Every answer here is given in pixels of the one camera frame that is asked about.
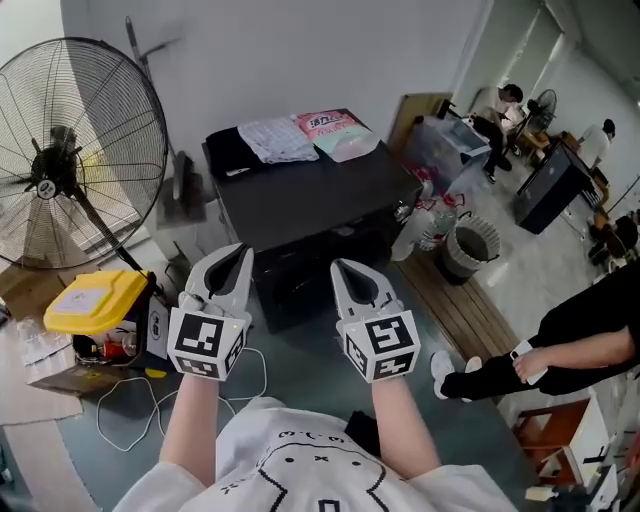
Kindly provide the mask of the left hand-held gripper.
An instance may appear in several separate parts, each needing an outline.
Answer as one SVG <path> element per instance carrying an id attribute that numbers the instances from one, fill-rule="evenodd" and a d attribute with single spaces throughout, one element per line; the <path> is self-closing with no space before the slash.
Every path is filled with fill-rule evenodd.
<path id="1" fill-rule="evenodd" d="M 171 309 L 167 353 L 183 374 L 225 381 L 247 345 L 254 251 L 224 246 L 196 263 Z"/>

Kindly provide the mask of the person's right forearm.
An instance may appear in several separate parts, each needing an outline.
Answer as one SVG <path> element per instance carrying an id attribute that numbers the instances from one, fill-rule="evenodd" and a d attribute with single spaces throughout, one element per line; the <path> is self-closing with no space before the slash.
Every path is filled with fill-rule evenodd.
<path id="1" fill-rule="evenodd" d="M 441 466 L 433 438 L 402 377 L 371 385 L 382 461 L 410 480 Z"/>

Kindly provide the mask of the person's left forearm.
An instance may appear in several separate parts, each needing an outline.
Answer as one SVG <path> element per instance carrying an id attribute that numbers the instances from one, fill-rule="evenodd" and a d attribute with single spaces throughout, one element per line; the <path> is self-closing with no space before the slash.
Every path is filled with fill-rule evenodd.
<path id="1" fill-rule="evenodd" d="M 159 461 L 180 466 L 205 487 L 216 477 L 219 382 L 185 374 L 163 441 Z"/>

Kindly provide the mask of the wooden slatted platform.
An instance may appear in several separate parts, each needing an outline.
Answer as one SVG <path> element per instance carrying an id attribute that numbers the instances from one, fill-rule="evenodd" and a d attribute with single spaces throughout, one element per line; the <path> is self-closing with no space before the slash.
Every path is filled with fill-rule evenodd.
<path id="1" fill-rule="evenodd" d="M 463 359 L 479 356 L 487 360 L 508 353 L 519 343 L 474 279 L 462 285 L 449 283 L 434 257 L 422 252 L 395 266 Z"/>

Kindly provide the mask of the black cabinet table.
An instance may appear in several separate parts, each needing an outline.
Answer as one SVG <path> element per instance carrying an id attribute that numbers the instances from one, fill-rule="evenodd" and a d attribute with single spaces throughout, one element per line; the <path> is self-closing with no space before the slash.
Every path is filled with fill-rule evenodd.
<path id="1" fill-rule="evenodd" d="M 309 321 L 332 304 L 334 260 L 384 269 L 407 220 L 398 223 L 394 210 L 399 203 L 413 210 L 422 190 L 383 143 L 343 163 L 320 153 L 316 161 L 263 164 L 212 180 L 233 235 L 251 246 L 255 257 L 293 250 L 322 259 L 317 276 L 294 289 L 257 286 L 253 277 L 272 333 Z"/>

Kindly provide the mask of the yellow lidded bin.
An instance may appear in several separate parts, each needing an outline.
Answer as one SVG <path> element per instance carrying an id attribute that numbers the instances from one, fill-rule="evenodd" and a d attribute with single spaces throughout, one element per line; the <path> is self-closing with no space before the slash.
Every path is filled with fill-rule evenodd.
<path id="1" fill-rule="evenodd" d="M 149 301 L 156 278 L 148 271 L 96 271 L 80 274 L 47 307 L 44 327 L 67 335 L 80 362 L 122 366 L 141 352 Z M 120 341 L 128 354 L 123 360 L 105 360 L 98 347 Z"/>

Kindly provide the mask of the black folded cloth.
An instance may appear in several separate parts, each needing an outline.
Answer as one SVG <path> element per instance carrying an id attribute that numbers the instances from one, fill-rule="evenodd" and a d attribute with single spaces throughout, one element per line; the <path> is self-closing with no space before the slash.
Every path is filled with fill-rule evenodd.
<path id="1" fill-rule="evenodd" d="M 212 176 L 220 180 L 263 166 L 263 162 L 240 136 L 237 127 L 210 134 L 205 139 L 204 150 Z"/>

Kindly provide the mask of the black waist pouch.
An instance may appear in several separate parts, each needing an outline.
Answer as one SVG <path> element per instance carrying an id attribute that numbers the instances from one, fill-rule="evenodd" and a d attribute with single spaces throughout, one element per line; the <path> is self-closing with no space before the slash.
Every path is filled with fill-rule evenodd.
<path id="1" fill-rule="evenodd" d="M 354 411 L 347 421 L 345 434 L 370 455 L 380 458 L 380 440 L 377 421 L 363 411 Z"/>

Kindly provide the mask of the checked folded cloth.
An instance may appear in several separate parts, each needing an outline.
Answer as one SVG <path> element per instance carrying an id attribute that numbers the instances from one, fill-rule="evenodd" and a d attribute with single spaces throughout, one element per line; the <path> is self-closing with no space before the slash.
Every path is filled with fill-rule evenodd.
<path id="1" fill-rule="evenodd" d="M 289 117 L 252 121 L 239 125 L 237 130 L 263 164 L 319 159 L 313 143 Z"/>

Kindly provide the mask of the pink green plastic packet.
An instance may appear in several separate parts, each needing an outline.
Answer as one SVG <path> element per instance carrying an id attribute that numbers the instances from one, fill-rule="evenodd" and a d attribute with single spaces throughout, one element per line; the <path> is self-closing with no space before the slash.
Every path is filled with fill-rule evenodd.
<path id="1" fill-rule="evenodd" d="M 295 115 L 292 120 L 314 146 L 337 163 L 368 155 L 380 143 L 369 128 L 337 110 Z"/>

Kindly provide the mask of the clear plastic storage box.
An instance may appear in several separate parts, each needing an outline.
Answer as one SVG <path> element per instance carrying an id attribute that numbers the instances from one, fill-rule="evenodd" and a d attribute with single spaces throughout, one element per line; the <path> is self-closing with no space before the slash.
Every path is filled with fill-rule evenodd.
<path id="1" fill-rule="evenodd" d="M 490 151 L 489 141 L 465 120 L 430 116 L 416 119 L 404 158 L 413 165 L 436 167 L 445 190 L 458 194 L 481 178 Z"/>

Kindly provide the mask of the white phone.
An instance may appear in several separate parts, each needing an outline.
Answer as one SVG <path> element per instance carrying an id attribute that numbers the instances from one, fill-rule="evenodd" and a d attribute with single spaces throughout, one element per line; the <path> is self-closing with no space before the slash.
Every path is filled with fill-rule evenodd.
<path id="1" fill-rule="evenodd" d="M 511 360 L 515 362 L 518 358 L 532 352 L 533 350 L 534 348 L 528 341 L 522 341 L 509 353 L 509 355 Z M 548 368 L 545 367 L 536 374 L 530 375 L 526 380 L 527 384 L 530 386 L 534 386 L 547 373 L 547 371 Z"/>

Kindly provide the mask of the wooden board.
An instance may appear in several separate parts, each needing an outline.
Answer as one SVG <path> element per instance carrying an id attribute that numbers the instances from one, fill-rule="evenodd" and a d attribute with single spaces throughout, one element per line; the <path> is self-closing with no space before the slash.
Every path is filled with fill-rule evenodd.
<path id="1" fill-rule="evenodd" d="M 413 93 L 404 95 L 396 111 L 396 117 L 387 140 L 392 154 L 404 151 L 412 127 L 419 117 L 436 116 L 442 105 L 453 97 L 451 92 Z"/>

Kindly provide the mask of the person's white printed shirt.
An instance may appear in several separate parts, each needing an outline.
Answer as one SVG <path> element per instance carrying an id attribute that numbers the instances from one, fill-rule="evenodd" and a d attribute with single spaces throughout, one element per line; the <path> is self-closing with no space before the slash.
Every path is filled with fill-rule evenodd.
<path id="1" fill-rule="evenodd" d="M 250 407 L 219 435 L 214 485 L 160 462 L 114 512 L 517 512 L 479 465 L 406 480 L 345 428 L 316 412 Z"/>

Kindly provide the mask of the large black standing fan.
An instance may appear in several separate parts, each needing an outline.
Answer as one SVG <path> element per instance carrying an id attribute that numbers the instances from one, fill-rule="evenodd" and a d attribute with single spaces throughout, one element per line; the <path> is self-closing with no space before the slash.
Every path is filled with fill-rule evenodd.
<path id="1" fill-rule="evenodd" d="M 0 66 L 0 260 L 77 269 L 116 256 L 160 195 L 164 111 L 137 64 L 109 44 L 62 37 Z"/>

